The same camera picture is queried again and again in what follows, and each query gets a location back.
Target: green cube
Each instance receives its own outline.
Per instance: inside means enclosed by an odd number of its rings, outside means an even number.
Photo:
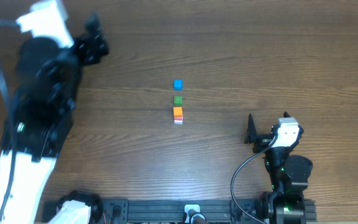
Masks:
[[[182,106],[183,104],[183,97],[182,96],[175,96],[173,99],[174,106]]]

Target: blue cube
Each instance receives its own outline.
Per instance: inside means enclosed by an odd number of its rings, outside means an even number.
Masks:
[[[183,88],[183,81],[182,80],[174,80],[173,81],[173,89],[174,90],[181,90]]]

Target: wood grain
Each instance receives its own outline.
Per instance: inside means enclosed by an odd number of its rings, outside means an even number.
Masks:
[[[0,0],[16,19],[30,0]],[[230,199],[252,155],[247,115],[267,132],[284,111],[304,127],[295,154],[314,163],[319,221],[358,221],[358,0],[66,0],[73,35],[100,16],[111,54],[84,69],[75,125],[42,200],[74,189],[129,199]],[[29,34],[0,31],[12,89]],[[174,79],[184,90],[173,91]],[[184,125],[173,96],[183,95]],[[6,113],[0,96],[0,138]],[[239,197],[270,190],[260,159]]]

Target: black cable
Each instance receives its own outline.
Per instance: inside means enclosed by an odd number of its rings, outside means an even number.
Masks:
[[[236,179],[237,174],[240,172],[240,170],[251,160],[255,159],[256,157],[260,156],[261,154],[265,153],[266,151],[268,151],[276,142],[277,137],[274,136],[272,142],[263,150],[261,150],[260,152],[256,153],[255,155],[249,157],[246,161],[244,161],[235,171],[235,173],[233,174],[233,177],[231,179],[231,183],[230,183],[230,193],[231,193],[231,198],[233,199],[234,203],[237,205],[237,207],[244,212],[246,215],[248,215],[250,218],[254,219],[255,221],[261,223],[261,224],[267,224],[255,217],[253,217],[251,214],[249,214],[248,212],[246,212],[244,209],[242,209],[242,207],[238,204],[236,197],[234,196],[234,180]]]
[[[0,27],[16,28],[16,27],[18,27],[18,25],[16,24],[15,21],[0,20]],[[1,209],[0,209],[0,222],[1,222],[2,216],[4,215],[7,200],[11,194],[13,176],[14,176],[15,164],[16,164],[16,153],[17,153],[17,151],[16,151],[16,146],[17,146],[16,145],[16,135],[15,135],[14,120],[13,120],[14,118],[13,118],[13,111],[11,110],[11,97],[9,94],[8,87],[6,85],[5,75],[2,70],[1,61],[0,61],[0,91],[1,91],[1,95],[2,95],[2,98],[5,103],[6,110],[7,110],[7,120],[8,120],[8,126],[9,126],[9,132],[11,134],[11,148],[12,148],[11,170],[9,172],[9,180],[8,180],[7,187],[6,187],[4,200],[2,201],[2,205],[1,205]]]

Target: wooden table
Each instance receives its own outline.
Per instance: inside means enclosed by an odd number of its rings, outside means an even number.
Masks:
[[[32,3],[0,0],[0,19]],[[230,199],[232,173],[252,155],[243,144],[248,114],[267,133],[288,111],[305,129],[294,154],[314,163],[305,195],[319,221],[358,221],[358,0],[64,4],[73,36],[99,14],[111,54],[84,69],[75,125],[42,200],[75,189]],[[0,32],[11,77],[28,38]],[[174,79],[183,91],[173,90]],[[173,124],[175,95],[183,95],[184,125]],[[5,116],[0,96],[0,138]],[[271,188],[261,159],[236,181],[242,198]]]

